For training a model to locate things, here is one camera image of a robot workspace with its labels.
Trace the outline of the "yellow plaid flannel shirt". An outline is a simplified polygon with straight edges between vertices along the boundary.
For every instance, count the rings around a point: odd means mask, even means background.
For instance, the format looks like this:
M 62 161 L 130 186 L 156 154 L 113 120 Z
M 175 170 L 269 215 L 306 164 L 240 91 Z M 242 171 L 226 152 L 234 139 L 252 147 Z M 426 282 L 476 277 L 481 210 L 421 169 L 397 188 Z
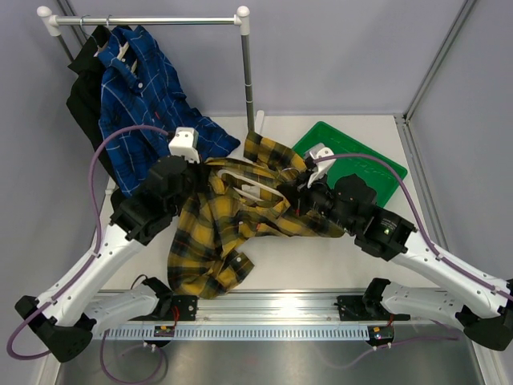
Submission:
M 247 135 L 244 159 L 210 158 L 210 189 L 190 196 L 181 209 L 168 255 L 173 292 L 212 299 L 236 288 L 254 264 L 239 247 L 254 237 L 342 237 L 344 232 L 319 214 L 298 216 L 290 203 L 262 191 L 262 202 L 241 196 L 241 182 L 228 169 L 270 188 L 295 179 L 305 162 L 291 148 L 256 133 Z

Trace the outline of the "white plastic hanger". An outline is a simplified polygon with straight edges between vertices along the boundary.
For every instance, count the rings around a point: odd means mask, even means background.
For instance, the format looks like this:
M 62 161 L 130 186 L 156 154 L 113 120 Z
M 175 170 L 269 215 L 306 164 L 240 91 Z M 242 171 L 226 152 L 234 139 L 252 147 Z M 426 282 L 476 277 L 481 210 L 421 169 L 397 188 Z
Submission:
M 236 180 L 241 182 L 241 188 L 233 187 L 233 189 L 238 192 L 241 196 L 248 198 L 253 201 L 262 202 L 261 192 L 265 191 L 274 195 L 276 197 L 284 198 L 284 196 L 274 188 L 270 188 L 256 180 L 252 180 L 248 177 L 237 174 L 228 169 L 221 169 L 217 172 L 218 177 L 222 177 L 223 175 L 229 175 Z

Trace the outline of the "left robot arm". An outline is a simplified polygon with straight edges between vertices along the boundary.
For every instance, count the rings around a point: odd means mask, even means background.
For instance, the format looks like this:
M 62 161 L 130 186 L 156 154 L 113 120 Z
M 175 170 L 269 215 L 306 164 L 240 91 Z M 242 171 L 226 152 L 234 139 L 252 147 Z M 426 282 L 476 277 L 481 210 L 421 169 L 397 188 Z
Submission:
M 206 189 L 208 166 L 165 156 L 147 179 L 111 215 L 99 243 L 50 289 L 38 297 L 23 296 L 15 309 L 46 346 L 66 363 L 94 336 L 139 317 L 165 319 L 173 293 L 158 278 L 147 278 L 132 290 L 95 302 L 94 296 L 129 259 L 147 246 L 179 215 L 185 201 Z

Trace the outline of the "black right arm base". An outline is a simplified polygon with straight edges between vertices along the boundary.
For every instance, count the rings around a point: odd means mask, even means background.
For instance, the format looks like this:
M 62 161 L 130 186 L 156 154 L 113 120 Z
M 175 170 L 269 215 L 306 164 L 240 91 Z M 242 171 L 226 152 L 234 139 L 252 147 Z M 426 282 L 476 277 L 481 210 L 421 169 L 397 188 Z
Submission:
M 368 310 L 362 295 L 340 295 L 335 300 L 339 319 L 355 322 L 385 322 L 384 326 L 367 326 L 368 344 L 372 347 L 385 346 L 394 341 L 394 321 L 410 321 L 407 314 L 391 314 L 387 310 Z

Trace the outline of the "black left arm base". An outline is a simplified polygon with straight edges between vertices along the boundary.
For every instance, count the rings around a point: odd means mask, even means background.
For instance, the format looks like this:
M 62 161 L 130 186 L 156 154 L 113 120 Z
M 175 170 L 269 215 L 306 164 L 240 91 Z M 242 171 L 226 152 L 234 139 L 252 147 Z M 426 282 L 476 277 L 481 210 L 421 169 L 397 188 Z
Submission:
M 154 322 L 143 340 L 157 347 L 165 347 L 177 335 L 178 325 L 196 320 L 198 297 L 191 295 L 174 295 L 169 307 L 160 306 L 150 314 L 136 318 L 137 321 Z

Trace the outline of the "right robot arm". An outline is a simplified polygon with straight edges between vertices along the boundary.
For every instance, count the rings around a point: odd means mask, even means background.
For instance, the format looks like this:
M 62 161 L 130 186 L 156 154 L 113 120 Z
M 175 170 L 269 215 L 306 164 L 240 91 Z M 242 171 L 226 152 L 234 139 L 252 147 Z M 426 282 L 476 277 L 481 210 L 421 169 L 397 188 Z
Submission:
M 512 341 L 512 282 L 493 278 L 423 237 L 414 224 L 375 204 L 376 192 L 355 174 L 330 188 L 325 182 L 293 180 L 278 191 L 298 214 L 320 214 L 343 229 L 372 257 L 413 270 L 435 283 L 411 288 L 375 278 L 362 296 L 371 318 L 409 315 L 445 323 L 471 341 L 505 351 Z

